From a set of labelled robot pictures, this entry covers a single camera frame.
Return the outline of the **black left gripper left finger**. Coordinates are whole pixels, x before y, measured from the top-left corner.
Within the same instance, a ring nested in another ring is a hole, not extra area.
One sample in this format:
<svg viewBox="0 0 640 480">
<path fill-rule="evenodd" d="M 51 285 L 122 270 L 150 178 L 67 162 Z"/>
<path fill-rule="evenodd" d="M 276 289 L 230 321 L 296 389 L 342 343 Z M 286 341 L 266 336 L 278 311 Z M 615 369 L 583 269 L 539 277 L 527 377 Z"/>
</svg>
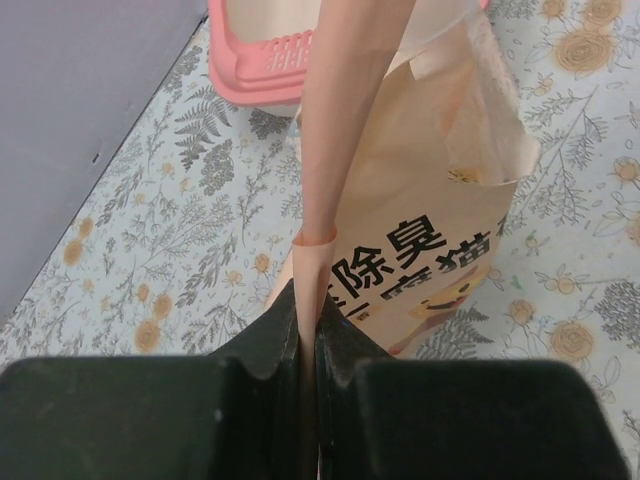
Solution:
<svg viewBox="0 0 640 480">
<path fill-rule="evenodd" d="M 1 376 L 1 475 L 294 479 L 297 369 L 291 287 L 207 355 L 16 361 Z"/>
</svg>

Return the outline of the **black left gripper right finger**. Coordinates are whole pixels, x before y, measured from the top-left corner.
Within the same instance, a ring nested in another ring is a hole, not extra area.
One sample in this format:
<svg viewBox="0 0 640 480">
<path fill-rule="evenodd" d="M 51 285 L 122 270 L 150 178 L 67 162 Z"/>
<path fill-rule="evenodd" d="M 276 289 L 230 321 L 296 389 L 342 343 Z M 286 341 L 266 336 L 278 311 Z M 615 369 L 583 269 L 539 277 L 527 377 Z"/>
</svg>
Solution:
<svg viewBox="0 0 640 480">
<path fill-rule="evenodd" d="M 583 377 L 549 360 L 398 360 L 327 300 L 317 326 L 323 479 L 627 479 Z"/>
</svg>

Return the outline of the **peach cat litter bag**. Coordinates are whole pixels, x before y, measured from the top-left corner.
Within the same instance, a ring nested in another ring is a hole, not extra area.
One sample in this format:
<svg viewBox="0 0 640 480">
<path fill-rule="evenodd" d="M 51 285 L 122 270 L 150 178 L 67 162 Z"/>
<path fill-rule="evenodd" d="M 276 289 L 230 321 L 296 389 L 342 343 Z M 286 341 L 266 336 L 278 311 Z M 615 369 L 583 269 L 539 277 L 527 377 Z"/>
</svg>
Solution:
<svg viewBox="0 0 640 480">
<path fill-rule="evenodd" d="M 398 359 L 487 276 L 540 147 L 477 1 L 325 1 L 297 115 L 302 226 L 292 283 L 301 346 L 297 477 L 316 475 L 316 326 L 327 296 Z M 483 171 L 485 185 L 448 179 Z"/>
</svg>

